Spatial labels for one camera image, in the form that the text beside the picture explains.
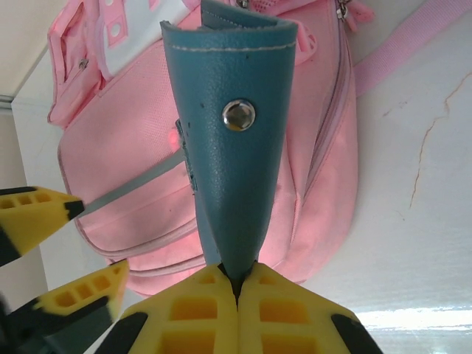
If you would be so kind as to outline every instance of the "yellow foam grip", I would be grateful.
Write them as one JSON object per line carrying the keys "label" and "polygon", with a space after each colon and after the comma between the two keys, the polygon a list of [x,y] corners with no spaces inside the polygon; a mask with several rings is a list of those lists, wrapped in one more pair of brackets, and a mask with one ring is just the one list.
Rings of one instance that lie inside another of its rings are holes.
{"label": "yellow foam grip", "polygon": [[346,308],[256,264],[239,298],[239,353],[350,354],[331,321]]}
{"label": "yellow foam grip", "polygon": [[228,279],[216,265],[123,314],[148,315],[129,354],[237,354],[237,311]]}
{"label": "yellow foam grip", "polygon": [[69,222],[64,204],[73,201],[80,199],[41,187],[0,195],[0,225],[18,253],[25,255]]}
{"label": "yellow foam grip", "polygon": [[128,261],[115,263],[39,296],[35,309],[42,308],[47,313],[68,316],[107,296],[108,311],[115,320],[121,312],[128,273]]}

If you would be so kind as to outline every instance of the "metal snap button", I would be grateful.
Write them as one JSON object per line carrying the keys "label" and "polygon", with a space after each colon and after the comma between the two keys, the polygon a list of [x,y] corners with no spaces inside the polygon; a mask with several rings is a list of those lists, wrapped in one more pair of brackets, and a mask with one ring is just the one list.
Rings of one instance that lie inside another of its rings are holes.
{"label": "metal snap button", "polygon": [[254,106],[246,100],[231,101],[223,109],[224,125],[231,131],[245,131],[256,119]]}

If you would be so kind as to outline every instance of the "clamp jaw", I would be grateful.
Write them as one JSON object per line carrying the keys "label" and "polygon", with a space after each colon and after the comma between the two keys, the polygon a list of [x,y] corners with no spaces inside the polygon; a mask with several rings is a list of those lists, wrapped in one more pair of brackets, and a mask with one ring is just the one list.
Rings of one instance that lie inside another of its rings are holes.
{"label": "clamp jaw", "polygon": [[[44,188],[0,190],[0,265],[82,211]],[[83,353],[119,316],[128,272],[114,263],[13,312],[0,301],[0,353]],[[354,313],[262,263],[233,290],[223,266],[208,265],[129,307],[96,354],[381,354]]]}

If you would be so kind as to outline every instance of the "pink bag strap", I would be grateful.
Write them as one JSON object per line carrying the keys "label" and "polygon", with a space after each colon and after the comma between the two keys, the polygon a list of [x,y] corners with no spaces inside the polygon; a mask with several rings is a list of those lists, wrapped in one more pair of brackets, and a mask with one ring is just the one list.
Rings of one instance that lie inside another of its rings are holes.
{"label": "pink bag strap", "polygon": [[378,85],[435,35],[472,9],[472,0],[427,0],[372,54],[354,67],[361,96]]}

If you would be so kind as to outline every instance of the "stitching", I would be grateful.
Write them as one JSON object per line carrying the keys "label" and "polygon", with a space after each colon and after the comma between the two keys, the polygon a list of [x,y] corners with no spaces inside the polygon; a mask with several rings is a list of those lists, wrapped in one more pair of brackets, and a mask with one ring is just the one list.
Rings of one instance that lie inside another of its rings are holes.
{"label": "stitching", "polygon": [[206,14],[208,14],[208,15],[210,15],[210,16],[213,16],[214,18],[217,18],[218,20],[222,20],[222,21],[228,22],[229,24],[233,24],[233,25],[238,26],[238,27],[241,27],[241,28],[247,28],[247,27],[244,27],[244,26],[241,25],[241,24],[237,24],[236,22],[230,21],[230,20],[228,20],[228,19],[226,19],[226,18],[223,18],[223,17],[221,17],[221,16],[218,16],[218,15],[216,15],[216,14],[214,14],[214,13],[211,13],[210,11],[202,10],[201,12],[206,13]]}
{"label": "stitching", "polygon": [[257,48],[189,48],[187,46],[171,46],[185,52],[261,52],[265,50],[281,50],[295,46],[296,41],[283,46],[260,46]]}

